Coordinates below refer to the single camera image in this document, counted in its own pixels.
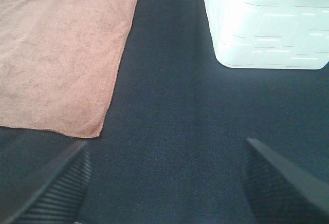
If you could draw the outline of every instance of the microfiber towel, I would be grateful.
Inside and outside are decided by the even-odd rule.
[[[0,125],[100,135],[137,0],[0,0]]]

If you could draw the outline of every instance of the black ridged piece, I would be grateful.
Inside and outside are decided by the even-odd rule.
[[[90,180],[87,142],[77,141],[0,196],[1,224],[73,224]]]
[[[242,183],[259,224],[329,223],[329,185],[256,139],[245,151]]]

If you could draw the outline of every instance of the white basket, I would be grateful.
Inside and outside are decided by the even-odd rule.
[[[329,0],[205,0],[219,62],[320,69],[329,61]]]

